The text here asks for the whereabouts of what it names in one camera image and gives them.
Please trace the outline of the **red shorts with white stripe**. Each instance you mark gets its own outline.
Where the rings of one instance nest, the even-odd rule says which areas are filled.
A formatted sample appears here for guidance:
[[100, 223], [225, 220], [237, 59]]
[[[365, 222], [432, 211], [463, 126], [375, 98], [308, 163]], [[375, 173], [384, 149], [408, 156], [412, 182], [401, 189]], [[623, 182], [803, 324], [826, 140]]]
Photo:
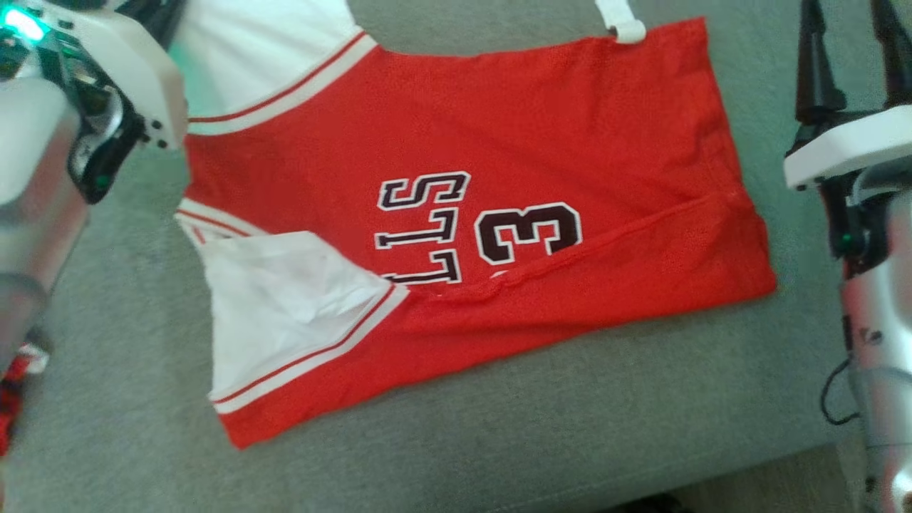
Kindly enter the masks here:
[[48, 366], [49, 354], [39, 346], [26, 343], [0, 379], [0, 460], [9, 451], [14, 422], [22, 410], [22, 390], [26, 376], [37, 375]]

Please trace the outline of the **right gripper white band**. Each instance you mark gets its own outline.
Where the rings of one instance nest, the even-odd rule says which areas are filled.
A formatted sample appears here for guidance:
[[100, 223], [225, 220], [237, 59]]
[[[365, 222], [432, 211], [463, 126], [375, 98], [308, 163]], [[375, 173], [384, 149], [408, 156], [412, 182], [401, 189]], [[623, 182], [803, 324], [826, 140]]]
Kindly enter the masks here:
[[[912, 38], [891, 0], [871, 0], [875, 37], [885, 68], [887, 110], [819, 130], [802, 127], [784, 159], [788, 188], [820, 195], [827, 243], [846, 279], [887, 257], [887, 202], [912, 192]], [[835, 85], [819, 0], [801, 0], [796, 71], [796, 120], [815, 125], [846, 108]]]

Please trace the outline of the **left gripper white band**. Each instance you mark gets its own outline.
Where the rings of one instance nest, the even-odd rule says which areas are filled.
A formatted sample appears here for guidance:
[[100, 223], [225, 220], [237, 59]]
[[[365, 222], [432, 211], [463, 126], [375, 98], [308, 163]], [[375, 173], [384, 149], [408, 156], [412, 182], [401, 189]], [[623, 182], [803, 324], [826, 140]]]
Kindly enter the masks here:
[[170, 56], [187, 0], [0, 0], [0, 81], [42, 78], [79, 119], [66, 171], [88, 204], [140, 144], [179, 150], [185, 82]]

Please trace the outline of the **grey fabric sofa seat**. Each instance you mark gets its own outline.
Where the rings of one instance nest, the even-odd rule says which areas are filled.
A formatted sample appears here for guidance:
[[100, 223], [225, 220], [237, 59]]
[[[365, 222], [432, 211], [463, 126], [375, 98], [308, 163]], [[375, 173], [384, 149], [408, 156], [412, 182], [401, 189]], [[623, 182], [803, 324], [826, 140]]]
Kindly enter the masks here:
[[697, 513], [852, 513], [858, 423], [818, 399], [844, 359], [817, 195], [784, 186], [799, 0], [632, 0], [704, 16], [775, 295], [592, 333], [235, 450], [206, 398], [209, 292], [173, 213], [175, 152], [138, 150], [56, 288], [4, 513], [596, 511], [673, 491]]

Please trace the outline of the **red white basketball jersey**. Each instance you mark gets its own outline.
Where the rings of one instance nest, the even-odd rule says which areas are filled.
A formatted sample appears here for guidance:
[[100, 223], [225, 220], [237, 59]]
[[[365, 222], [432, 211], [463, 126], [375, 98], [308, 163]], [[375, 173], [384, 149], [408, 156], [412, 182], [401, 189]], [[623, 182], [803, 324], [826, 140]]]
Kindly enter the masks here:
[[702, 19], [404, 54], [348, 0], [189, 0], [176, 219], [234, 447], [591, 331], [775, 292]]

